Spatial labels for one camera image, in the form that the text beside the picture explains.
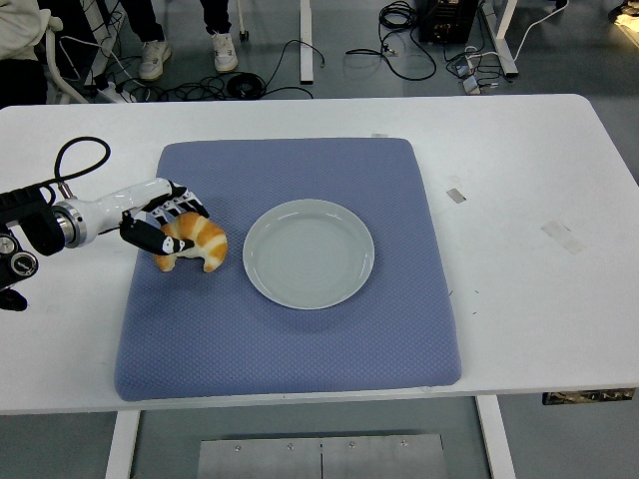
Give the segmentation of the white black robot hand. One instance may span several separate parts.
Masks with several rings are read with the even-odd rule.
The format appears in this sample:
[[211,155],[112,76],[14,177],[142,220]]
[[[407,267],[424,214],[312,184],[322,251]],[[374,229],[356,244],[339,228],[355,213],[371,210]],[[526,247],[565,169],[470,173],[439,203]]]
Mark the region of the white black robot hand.
[[199,253],[192,239],[160,230],[170,216],[209,216],[195,194],[165,179],[146,181],[92,202],[73,200],[71,205],[76,211],[75,235],[68,246],[81,246],[117,230],[124,241],[159,256],[195,257]]

